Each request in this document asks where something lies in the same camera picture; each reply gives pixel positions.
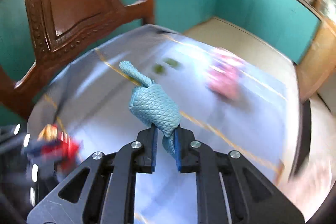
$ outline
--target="metal rivet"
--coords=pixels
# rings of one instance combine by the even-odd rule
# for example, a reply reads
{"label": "metal rivet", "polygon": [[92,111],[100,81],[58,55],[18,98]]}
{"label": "metal rivet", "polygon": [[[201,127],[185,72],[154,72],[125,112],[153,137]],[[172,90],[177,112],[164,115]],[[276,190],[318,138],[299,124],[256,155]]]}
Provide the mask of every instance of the metal rivet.
{"label": "metal rivet", "polygon": [[135,142],[132,142],[131,143],[131,147],[132,148],[140,148],[142,146],[142,143],[138,142],[138,141],[135,141]]}
{"label": "metal rivet", "polygon": [[201,146],[201,143],[199,141],[192,141],[190,145],[193,148],[199,148]]}
{"label": "metal rivet", "polygon": [[240,157],[240,153],[236,150],[230,152],[231,158],[237,159]]}
{"label": "metal rivet", "polygon": [[95,152],[92,154],[92,158],[94,160],[100,160],[103,157],[103,153],[102,152]]}

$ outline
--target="green wall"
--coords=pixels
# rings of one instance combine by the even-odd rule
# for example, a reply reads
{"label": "green wall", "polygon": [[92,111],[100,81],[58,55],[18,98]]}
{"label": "green wall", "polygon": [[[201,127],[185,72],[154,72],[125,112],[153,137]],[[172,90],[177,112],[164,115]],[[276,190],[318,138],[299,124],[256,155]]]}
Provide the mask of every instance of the green wall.
{"label": "green wall", "polygon": [[[129,5],[136,0],[121,1]],[[296,0],[155,0],[156,24],[178,32],[214,15],[254,33],[294,61],[305,53],[318,24],[318,19]],[[125,24],[86,51],[140,25],[140,20]],[[19,80],[33,62],[24,0],[0,0],[0,64],[13,80]],[[20,121],[0,106],[0,125]]]}

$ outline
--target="bright light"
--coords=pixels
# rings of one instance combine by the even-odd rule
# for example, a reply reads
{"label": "bright light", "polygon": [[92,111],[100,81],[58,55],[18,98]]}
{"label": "bright light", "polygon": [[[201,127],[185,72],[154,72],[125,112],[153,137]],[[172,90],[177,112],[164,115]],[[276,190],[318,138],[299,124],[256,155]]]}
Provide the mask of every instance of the bright light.
{"label": "bright light", "polygon": [[23,146],[24,146],[24,147],[27,147],[27,146],[28,146],[29,138],[30,138],[30,134],[27,134],[27,135],[25,136],[25,139],[23,140]]}
{"label": "bright light", "polygon": [[31,179],[33,182],[37,182],[37,170],[38,170],[38,166],[37,164],[34,164],[33,170],[31,171]]}
{"label": "bright light", "polygon": [[17,135],[19,133],[19,130],[20,130],[20,124],[18,124],[14,130],[14,135]]}
{"label": "bright light", "polygon": [[30,203],[34,207],[35,206],[35,190],[33,188],[30,188],[29,194],[30,194]]}

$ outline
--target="wooden chair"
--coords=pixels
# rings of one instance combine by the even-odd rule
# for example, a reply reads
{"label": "wooden chair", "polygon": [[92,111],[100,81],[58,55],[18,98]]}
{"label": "wooden chair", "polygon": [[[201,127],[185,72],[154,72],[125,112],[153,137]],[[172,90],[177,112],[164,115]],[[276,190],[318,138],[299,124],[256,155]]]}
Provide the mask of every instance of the wooden chair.
{"label": "wooden chair", "polygon": [[36,61],[18,82],[0,67],[0,102],[28,119],[32,98],[88,45],[122,24],[154,23],[154,0],[25,0]]}

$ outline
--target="pink object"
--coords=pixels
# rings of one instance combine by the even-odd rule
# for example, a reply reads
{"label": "pink object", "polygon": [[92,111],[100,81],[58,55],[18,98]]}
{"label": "pink object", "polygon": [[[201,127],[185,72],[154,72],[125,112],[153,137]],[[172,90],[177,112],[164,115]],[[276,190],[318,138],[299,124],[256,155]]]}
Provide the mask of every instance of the pink object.
{"label": "pink object", "polygon": [[213,63],[208,70],[208,86],[232,100],[239,95],[240,70],[244,61],[237,55],[216,48],[212,52]]}

